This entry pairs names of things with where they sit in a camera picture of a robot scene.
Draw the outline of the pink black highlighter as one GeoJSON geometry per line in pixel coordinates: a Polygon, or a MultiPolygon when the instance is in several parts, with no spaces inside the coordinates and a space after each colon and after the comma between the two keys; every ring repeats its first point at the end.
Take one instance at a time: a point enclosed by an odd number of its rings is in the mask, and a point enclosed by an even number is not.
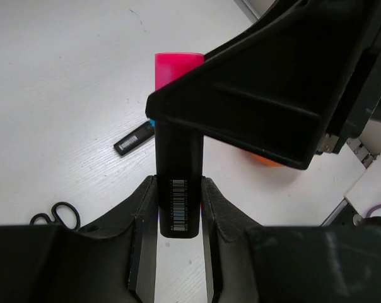
{"type": "MultiPolygon", "coordinates": [[[[198,53],[155,54],[155,90],[203,62],[198,53]]],[[[188,84],[169,94],[168,113],[182,119],[196,116],[191,88],[188,84]]],[[[191,239],[199,233],[203,137],[188,127],[155,122],[155,143],[160,232],[167,238],[191,239]]]]}

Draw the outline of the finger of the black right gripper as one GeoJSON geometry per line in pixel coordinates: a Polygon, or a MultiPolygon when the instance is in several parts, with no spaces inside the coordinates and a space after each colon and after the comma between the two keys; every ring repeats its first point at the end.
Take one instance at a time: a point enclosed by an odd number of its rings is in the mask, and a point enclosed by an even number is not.
{"type": "Polygon", "coordinates": [[[306,169],[359,58],[368,1],[275,1],[228,47],[152,93],[146,115],[306,169]]]}

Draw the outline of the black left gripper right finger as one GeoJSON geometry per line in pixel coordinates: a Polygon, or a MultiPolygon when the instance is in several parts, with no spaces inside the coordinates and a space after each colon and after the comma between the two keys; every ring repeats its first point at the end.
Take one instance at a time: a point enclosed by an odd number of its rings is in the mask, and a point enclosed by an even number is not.
{"type": "Polygon", "coordinates": [[[381,217],[264,227],[201,182],[209,302],[381,302],[381,217]]]}

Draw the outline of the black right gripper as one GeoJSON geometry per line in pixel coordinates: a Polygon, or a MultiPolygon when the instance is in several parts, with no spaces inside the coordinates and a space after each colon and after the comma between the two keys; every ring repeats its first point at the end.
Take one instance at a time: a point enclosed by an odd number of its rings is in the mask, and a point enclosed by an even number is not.
{"type": "Polygon", "coordinates": [[[316,1],[315,92],[324,102],[316,154],[339,153],[381,101],[381,1],[316,1]]]}

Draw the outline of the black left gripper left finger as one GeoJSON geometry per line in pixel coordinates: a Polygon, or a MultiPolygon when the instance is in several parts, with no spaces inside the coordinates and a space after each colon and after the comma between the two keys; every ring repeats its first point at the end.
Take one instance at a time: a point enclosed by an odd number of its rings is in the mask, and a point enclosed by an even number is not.
{"type": "Polygon", "coordinates": [[[156,194],[149,176],[77,231],[0,226],[0,302],[153,302],[156,194]]]}

